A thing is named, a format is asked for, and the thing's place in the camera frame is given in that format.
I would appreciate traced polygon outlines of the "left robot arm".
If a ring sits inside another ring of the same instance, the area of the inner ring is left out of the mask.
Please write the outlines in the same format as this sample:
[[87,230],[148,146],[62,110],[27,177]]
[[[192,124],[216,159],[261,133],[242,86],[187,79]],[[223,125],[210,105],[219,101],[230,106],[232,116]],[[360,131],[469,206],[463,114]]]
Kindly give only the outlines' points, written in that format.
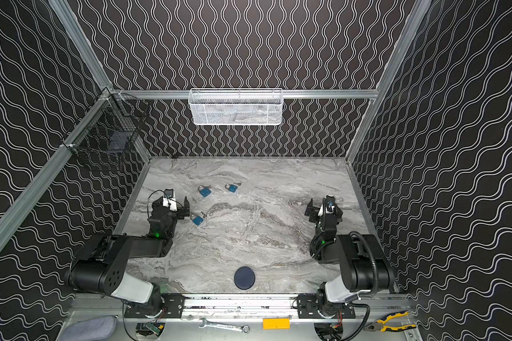
[[160,314],[164,304],[159,285],[128,274],[127,263],[130,259],[166,257],[174,243],[177,222],[189,216],[189,200],[179,202],[172,189],[164,190],[152,203],[147,234],[93,235],[73,257],[65,282],[75,291],[119,299],[145,315]]

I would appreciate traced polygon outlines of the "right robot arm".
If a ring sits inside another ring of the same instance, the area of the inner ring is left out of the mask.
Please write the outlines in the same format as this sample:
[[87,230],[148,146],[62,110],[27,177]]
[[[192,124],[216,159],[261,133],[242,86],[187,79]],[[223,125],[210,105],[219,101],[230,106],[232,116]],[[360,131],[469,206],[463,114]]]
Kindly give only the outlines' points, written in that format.
[[321,265],[339,266],[339,275],[320,285],[312,304],[324,318],[338,318],[350,302],[373,297],[381,291],[395,292],[393,270],[373,234],[338,233],[343,211],[333,196],[320,205],[307,204],[304,215],[314,223],[309,255]]

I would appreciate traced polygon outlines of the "blue padlock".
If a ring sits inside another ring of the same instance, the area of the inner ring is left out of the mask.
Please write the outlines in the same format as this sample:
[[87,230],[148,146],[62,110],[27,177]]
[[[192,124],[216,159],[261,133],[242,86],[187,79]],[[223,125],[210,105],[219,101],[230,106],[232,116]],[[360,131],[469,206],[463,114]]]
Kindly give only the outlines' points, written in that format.
[[226,183],[225,189],[232,193],[235,193],[241,185],[242,183]]
[[205,222],[205,215],[203,213],[191,213],[190,219],[196,226],[201,226]]
[[211,186],[199,186],[198,192],[202,197],[208,197],[212,193]]

